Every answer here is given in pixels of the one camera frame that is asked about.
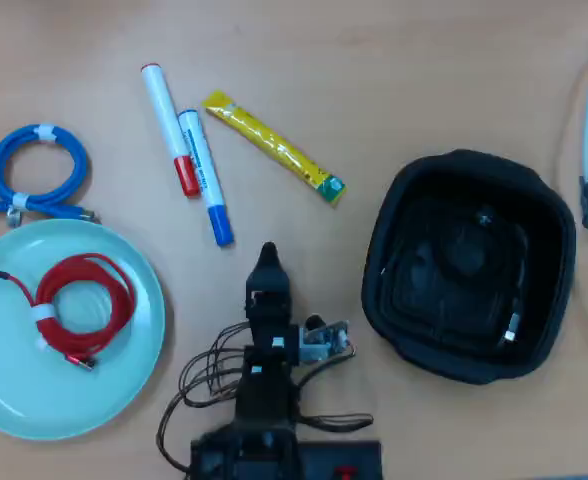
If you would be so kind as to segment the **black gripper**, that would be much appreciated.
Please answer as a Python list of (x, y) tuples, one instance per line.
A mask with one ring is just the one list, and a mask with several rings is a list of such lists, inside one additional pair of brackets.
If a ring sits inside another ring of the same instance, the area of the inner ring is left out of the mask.
[(280, 355), (285, 361), (299, 360), (299, 328), (292, 323), (290, 280), (271, 241), (263, 244), (246, 281), (245, 313), (255, 348)]

